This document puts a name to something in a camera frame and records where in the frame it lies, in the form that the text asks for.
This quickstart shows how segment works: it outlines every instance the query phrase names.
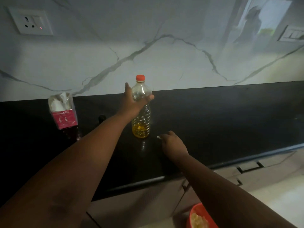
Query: wall switch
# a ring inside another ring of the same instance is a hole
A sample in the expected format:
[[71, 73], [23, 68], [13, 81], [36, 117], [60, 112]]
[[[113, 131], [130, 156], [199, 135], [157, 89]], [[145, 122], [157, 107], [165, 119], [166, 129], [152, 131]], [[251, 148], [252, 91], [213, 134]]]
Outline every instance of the wall switch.
[[53, 35], [44, 10], [8, 7], [20, 34]]
[[288, 25], [279, 41], [304, 42], [304, 27]]

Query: plastic bottle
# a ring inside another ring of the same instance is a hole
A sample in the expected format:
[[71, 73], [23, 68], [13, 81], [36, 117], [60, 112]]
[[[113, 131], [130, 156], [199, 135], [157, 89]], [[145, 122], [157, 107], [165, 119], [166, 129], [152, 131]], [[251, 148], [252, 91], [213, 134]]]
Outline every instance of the plastic bottle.
[[[145, 84], [145, 76], [137, 75], [136, 84], [132, 87], [133, 99], [138, 101], [150, 94], [152, 91]], [[146, 138], [150, 134], [150, 104], [145, 105], [136, 118], [132, 120], [132, 132], [138, 138]]]

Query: floor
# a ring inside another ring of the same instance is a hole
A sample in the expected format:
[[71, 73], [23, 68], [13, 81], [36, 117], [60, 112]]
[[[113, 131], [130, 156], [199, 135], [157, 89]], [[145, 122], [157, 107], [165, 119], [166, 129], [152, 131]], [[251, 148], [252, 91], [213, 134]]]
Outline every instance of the floor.
[[[280, 183], [250, 193], [298, 228], [304, 228], [303, 175], [289, 178]], [[141, 228], [185, 227], [186, 217], [187, 215], [184, 215], [183, 218], [169, 218], [161, 222], [142, 226]]]

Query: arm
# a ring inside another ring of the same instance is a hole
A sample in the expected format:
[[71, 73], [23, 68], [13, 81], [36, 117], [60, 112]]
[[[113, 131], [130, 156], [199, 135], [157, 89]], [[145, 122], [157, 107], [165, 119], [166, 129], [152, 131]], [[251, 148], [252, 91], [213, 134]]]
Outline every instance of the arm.
[[78, 227], [122, 130], [153, 98], [134, 102], [126, 83], [119, 112], [33, 176], [0, 208], [0, 227]]
[[162, 134], [165, 154], [177, 165], [220, 228], [295, 227], [261, 201], [188, 154], [172, 131]]

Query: black granite countertop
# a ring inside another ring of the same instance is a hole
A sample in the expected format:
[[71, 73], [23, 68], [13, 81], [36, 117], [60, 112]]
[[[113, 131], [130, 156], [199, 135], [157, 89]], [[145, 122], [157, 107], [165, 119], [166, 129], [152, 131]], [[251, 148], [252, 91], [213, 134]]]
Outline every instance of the black granite countertop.
[[[124, 129], [93, 200], [181, 176], [156, 137], [173, 130], [189, 153], [220, 168], [304, 147], [304, 81], [155, 91], [151, 134]], [[115, 114], [121, 94], [74, 97], [79, 131]], [[5, 203], [72, 141], [57, 130], [47, 99], [0, 103], [0, 170]]]

